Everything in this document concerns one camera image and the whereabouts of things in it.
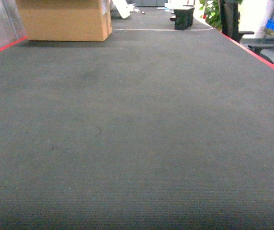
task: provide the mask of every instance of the chair armrest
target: chair armrest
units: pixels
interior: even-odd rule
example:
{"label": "chair armrest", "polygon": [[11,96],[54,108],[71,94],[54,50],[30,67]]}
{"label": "chair armrest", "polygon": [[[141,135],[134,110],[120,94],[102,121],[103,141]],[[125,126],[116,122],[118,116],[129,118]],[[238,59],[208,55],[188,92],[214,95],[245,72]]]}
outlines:
{"label": "chair armrest", "polygon": [[242,39],[242,36],[253,35],[253,34],[255,34],[253,31],[239,31],[238,32],[239,41]]}

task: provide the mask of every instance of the black container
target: black container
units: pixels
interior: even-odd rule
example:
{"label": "black container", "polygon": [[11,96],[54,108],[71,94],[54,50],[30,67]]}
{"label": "black container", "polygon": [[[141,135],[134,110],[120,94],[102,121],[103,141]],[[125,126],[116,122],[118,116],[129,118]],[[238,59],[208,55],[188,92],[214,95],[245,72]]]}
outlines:
{"label": "black container", "polygon": [[175,30],[185,30],[193,25],[194,21],[194,7],[183,6],[178,9],[174,9],[176,16]]}

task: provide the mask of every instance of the chair backrest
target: chair backrest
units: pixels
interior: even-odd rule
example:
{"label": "chair backrest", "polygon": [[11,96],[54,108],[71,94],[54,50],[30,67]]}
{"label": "chair backrest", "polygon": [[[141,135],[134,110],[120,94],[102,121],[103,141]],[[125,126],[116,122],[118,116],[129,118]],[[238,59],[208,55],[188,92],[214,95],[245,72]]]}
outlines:
{"label": "chair backrest", "polygon": [[218,2],[220,6],[222,33],[239,42],[238,2],[236,0],[218,0]]}

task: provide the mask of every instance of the desk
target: desk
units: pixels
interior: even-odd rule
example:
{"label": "desk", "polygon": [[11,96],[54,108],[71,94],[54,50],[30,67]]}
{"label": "desk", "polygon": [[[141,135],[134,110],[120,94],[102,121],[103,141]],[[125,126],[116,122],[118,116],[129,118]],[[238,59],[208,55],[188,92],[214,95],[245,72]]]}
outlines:
{"label": "desk", "polygon": [[274,70],[143,10],[0,53],[0,228],[273,228]]}

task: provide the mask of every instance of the white object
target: white object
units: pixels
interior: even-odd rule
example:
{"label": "white object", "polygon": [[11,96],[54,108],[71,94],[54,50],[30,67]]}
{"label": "white object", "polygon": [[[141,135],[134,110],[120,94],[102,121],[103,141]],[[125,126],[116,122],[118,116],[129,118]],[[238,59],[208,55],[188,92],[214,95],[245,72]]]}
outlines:
{"label": "white object", "polygon": [[125,19],[131,15],[126,0],[113,0],[113,3],[116,6],[121,18]]}

